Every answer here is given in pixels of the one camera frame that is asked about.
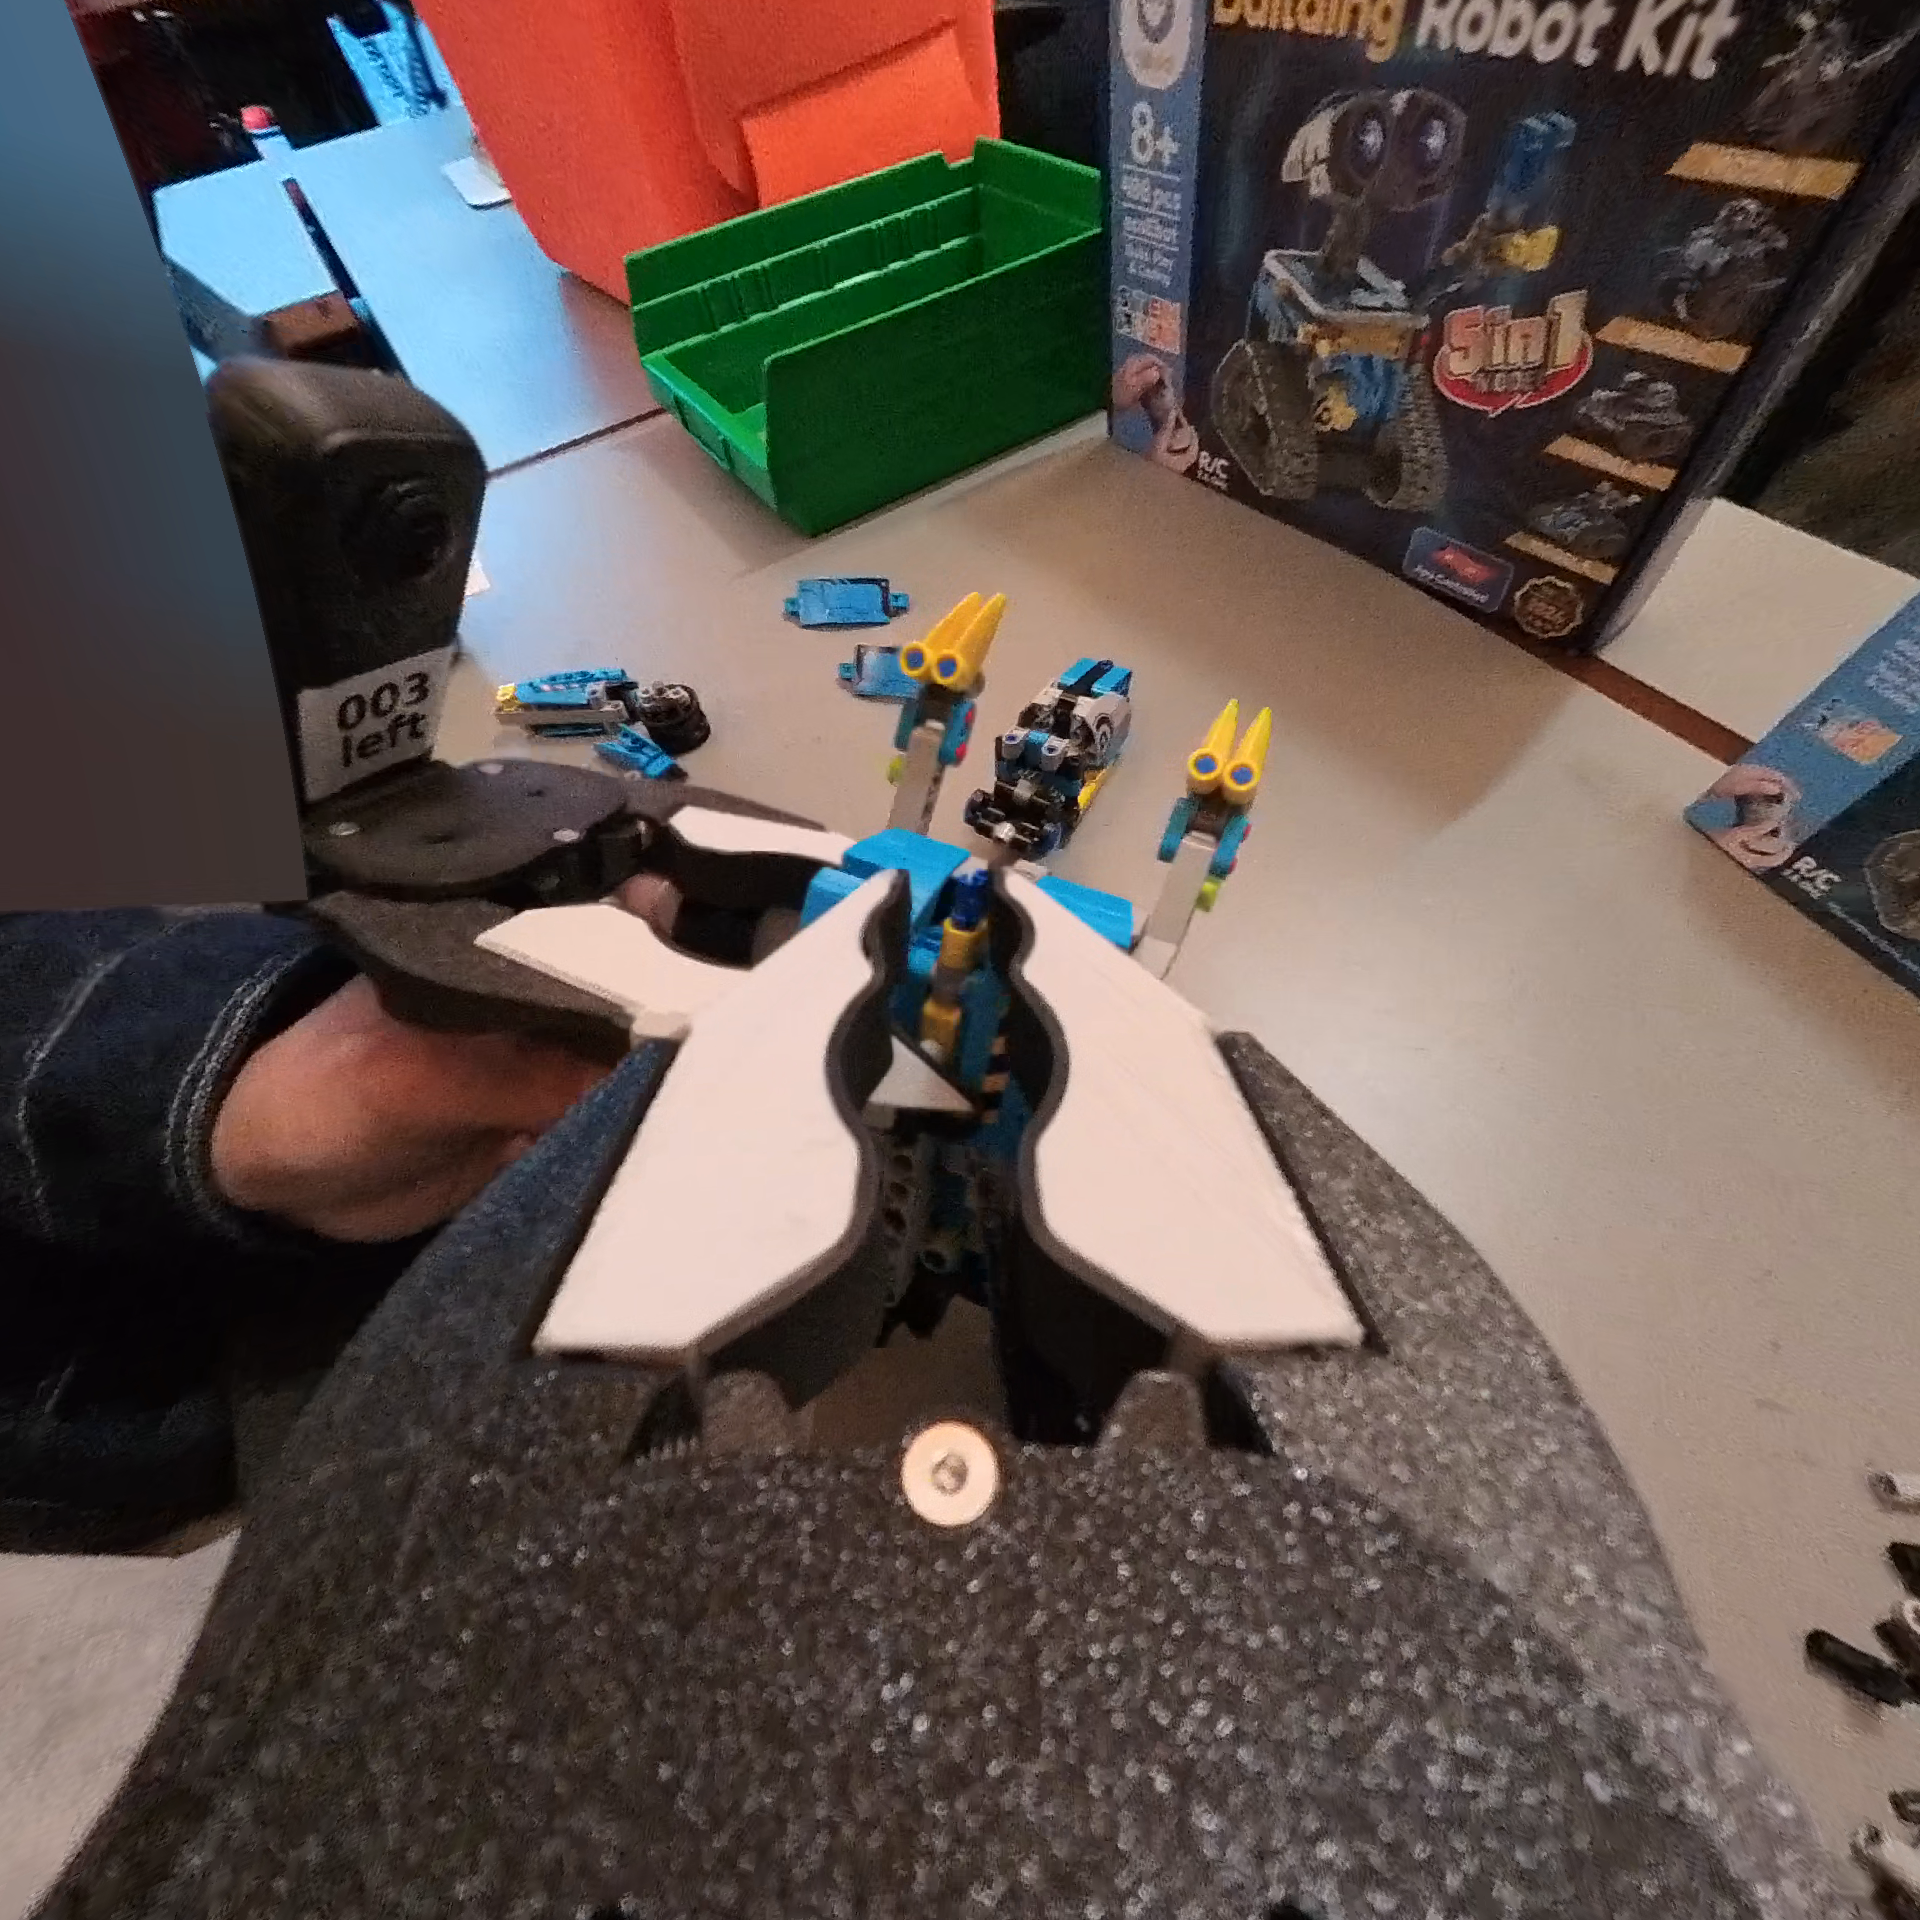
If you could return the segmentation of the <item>person's left forearm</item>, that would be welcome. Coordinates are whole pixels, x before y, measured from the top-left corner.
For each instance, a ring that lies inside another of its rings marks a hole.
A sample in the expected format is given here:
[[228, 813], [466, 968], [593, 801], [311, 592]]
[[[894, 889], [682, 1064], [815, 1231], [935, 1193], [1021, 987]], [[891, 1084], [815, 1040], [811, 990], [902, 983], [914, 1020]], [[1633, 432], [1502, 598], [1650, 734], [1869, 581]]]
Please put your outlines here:
[[345, 985], [294, 918], [3, 926], [4, 1552], [129, 1552], [234, 1499], [230, 1335], [353, 1329], [419, 1239], [327, 1240], [214, 1190], [238, 1071]]

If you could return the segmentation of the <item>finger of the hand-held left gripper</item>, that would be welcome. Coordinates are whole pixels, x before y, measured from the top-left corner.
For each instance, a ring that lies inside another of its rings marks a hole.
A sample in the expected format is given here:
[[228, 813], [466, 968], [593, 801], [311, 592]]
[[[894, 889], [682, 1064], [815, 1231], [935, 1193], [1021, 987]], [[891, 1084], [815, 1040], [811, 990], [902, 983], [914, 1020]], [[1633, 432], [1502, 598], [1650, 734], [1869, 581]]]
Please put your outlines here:
[[671, 880], [809, 880], [821, 869], [838, 869], [852, 844], [818, 825], [684, 804], [663, 821], [663, 873]]
[[619, 1011], [634, 1044], [684, 1041], [741, 977], [791, 939], [791, 916], [775, 909], [750, 924], [743, 964], [679, 948], [618, 903], [521, 909], [481, 931], [473, 944], [521, 972], [540, 974]]

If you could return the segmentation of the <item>blue tracked toy robot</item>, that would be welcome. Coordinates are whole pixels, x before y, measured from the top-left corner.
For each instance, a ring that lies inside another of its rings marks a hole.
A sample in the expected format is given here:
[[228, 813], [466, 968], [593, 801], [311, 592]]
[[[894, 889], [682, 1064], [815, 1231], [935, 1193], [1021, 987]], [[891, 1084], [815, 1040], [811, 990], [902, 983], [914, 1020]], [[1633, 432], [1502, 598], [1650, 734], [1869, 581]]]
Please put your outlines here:
[[847, 1285], [852, 1305], [837, 1312], [847, 1324], [842, 1337], [873, 1347], [901, 1327], [932, 1337], [956, 1302], [972, 1302], [988, 1316], [998, 1389], [1021, 1437], [1254, 1448], [1229, 1382], [1238, 1355], [1202, 1355], [1151, 1329], [1073, 1281], [1025, 1235], [1018, 1172], [1030, 1110], [1009, 1064], [1013, 931], [997, 878], [1035, 880], [1146, 972], [1162, 950], [1124, 897], [1066, 880], [1050, 859], [1003, 857], [970, 828], [962, 846], [932, 831], [945, 782], [974, 750], [1003, 615], [1003, 592], [966, 592], [895, 652], [886, 825], [807, 895], [815, 916], [855, 880], [901, 873], [906, 883], [889, 999], [895, 1067], [865, 1115], [878, 1208]]

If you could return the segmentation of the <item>grey desk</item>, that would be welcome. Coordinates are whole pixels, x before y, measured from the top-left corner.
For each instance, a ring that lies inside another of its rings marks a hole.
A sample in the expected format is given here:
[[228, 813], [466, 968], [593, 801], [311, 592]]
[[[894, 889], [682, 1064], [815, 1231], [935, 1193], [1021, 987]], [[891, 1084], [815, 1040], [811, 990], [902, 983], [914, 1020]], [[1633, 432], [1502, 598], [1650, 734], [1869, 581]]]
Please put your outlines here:
[[444, 742], [492, 686], [626, 665], [697, 688], [695, 779], [883, 823], [889, 710], [801, 579], [886, 576], [911, 633], [1003, 592], [981, 724], [1055, 667], [1137, 672], [1119, 774], [1063, 869], [1142, 900], [1214, 712], [1271, 708], [1250, 846], [1172, 985], [1405, 1175], [1598, 1414], [1719, 1686], [1845, 1849], [1916, 1788], [1916, 1712], [1812, 1671], [1916, 1539], [1916, 1001], [1682, 825], [1719, 765], [1509, 641], [1076, 425], [802, 541], [663, 419], [495, 470]]

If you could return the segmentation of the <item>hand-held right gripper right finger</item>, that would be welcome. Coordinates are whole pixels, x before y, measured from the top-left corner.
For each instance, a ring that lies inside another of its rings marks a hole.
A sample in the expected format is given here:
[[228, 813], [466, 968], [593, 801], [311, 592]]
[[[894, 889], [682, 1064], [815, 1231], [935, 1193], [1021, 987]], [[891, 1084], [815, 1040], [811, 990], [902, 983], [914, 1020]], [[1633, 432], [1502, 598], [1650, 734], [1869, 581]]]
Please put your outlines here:
[[1212, 1023], [1035, 880], [1002, 873], [997, 900], [1035, 1253], [1202, 1355], [1358, 1348], [1361, 1313]]

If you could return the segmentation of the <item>black blue motor assembly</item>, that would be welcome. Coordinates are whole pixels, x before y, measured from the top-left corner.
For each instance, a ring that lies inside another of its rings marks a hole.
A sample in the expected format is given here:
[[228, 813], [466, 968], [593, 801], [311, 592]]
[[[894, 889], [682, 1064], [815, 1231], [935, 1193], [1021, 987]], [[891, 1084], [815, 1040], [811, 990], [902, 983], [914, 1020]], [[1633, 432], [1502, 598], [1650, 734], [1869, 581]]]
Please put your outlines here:
[[1133, 670], [1082, 657], [995, 739], [993, 782], [966, 798], [964, 825], [1002, 857], [1045, 861], [1078, 825], [1133, 724]]

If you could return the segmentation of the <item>large robot kit box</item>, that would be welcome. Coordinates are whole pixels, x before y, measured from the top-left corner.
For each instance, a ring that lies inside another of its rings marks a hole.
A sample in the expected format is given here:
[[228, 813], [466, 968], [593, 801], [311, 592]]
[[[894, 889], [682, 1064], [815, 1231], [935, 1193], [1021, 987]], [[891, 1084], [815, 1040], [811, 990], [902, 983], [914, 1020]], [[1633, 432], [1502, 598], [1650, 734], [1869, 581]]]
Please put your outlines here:
[[1918, 7], [1111, 7], [1111, 438], [1477, 621], [1633, 617], [1916, 195]]

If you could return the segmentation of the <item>blue black wheel assembly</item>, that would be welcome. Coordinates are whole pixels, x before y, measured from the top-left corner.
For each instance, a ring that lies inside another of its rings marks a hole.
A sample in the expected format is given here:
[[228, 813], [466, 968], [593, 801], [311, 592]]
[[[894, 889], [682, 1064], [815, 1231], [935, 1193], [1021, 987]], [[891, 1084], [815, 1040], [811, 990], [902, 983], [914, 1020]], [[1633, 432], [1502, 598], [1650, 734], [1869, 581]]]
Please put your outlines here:
[[711, 739], [711, 718], [691, 684], [642, 681], [619, 665], [571, 667], [495, 686], [500, 726], [582, 740], [623, 776], [685, 779], [684, 758]]

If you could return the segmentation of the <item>pile of small building pieces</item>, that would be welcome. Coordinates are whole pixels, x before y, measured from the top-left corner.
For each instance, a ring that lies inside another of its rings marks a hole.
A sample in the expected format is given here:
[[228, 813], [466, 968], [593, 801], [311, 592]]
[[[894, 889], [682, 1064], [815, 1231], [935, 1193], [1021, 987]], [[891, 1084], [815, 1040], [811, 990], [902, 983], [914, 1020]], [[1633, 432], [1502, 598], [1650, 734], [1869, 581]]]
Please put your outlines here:
[[[1851, 1699], [1898, 1715], [1918, 1715], [1918, 1543], [1898, 1539], [1886, 1544], [1886, 1560], [1898, 1577], [1898, 1604], [1874, 1623], [1874, 1646], [1863, 1647], [1827, 1628], [1810, 1628], [1803, 1654]], [[1887, 1820], [1866, 1821], [1849, 1837], [1849, 1856], [1873, 1885], [1879, 1915], [1918, 1915], [1918, 1789], [1887, 1789]]]

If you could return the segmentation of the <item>person's left hand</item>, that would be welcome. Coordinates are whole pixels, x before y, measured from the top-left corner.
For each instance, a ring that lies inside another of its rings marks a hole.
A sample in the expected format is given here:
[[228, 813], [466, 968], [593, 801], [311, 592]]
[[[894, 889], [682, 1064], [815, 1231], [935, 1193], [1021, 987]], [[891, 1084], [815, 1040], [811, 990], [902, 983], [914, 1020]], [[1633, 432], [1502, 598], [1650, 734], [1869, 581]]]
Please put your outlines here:
[[612, 1062], [513, 1030], [397, 1020], [300, 918], [236, 985], [169, 1110], [167, 1172], [199, 1224], [253, 1263], [390, 1263], [521, 1159]]

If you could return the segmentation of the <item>green plastic bin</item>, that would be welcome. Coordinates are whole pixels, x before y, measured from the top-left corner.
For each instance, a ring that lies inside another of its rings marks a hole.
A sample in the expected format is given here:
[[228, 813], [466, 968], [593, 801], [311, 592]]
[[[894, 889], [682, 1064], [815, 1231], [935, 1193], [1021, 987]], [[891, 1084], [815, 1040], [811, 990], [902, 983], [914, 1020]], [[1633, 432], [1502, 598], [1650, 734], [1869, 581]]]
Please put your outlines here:
[[652, 396], [807, 537], [1105, 406], [1108, 196], [983, 136], [626, 261]]

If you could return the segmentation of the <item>blue flat plastic piece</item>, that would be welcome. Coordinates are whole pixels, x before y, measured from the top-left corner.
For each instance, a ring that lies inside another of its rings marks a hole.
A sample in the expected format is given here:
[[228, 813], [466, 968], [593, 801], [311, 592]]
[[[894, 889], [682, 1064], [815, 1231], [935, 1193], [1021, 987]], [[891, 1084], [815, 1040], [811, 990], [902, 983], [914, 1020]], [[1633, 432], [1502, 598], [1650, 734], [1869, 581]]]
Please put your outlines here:
[[804, 631], [886, 628], [911, 611], [911, 596], [875, 573], [815, 573], [801, 579], [781, 601], [783, 617]]

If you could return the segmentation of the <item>small robot kit box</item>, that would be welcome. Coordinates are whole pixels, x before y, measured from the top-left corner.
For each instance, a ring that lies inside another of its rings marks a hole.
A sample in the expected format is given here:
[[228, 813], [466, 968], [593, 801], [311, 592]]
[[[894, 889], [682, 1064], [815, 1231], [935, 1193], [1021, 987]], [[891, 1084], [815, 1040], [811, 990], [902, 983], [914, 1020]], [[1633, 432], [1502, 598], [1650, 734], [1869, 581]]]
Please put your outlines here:
[[1860, 639], [1685, 819], [1918, 995], [1918, 601]]

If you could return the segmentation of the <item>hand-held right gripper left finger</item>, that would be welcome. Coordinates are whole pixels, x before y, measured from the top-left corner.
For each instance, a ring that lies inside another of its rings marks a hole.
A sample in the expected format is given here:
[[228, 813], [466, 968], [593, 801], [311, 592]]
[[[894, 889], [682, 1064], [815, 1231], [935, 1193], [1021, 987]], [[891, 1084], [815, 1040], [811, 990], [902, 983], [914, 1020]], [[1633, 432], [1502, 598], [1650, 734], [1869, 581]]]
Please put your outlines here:
[[847, 1271], [878, 1208], [906, 878], [883, 871], [697, 1015], [534, 1332], [702, 1361]]

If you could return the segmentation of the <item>person's white shirt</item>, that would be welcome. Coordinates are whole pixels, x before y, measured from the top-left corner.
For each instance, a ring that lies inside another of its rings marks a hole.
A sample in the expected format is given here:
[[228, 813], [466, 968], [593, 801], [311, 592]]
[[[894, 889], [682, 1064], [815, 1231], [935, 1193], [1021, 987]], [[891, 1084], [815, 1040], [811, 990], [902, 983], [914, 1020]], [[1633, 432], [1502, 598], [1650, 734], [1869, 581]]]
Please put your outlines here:
[[179, 1555], [3, 1559], [3, 1915], [27, 1915], [177, 1688], [236, 1533]]

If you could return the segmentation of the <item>orange plastic bin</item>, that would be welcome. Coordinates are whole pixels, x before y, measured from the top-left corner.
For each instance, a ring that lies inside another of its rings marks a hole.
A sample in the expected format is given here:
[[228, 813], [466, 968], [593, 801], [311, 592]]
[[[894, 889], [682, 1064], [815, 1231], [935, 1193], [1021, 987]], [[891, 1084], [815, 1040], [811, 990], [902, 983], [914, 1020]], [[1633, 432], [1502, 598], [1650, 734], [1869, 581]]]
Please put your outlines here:
[[421, 1], [540, 248], [626, 255], [997, 136], [993, 1]]

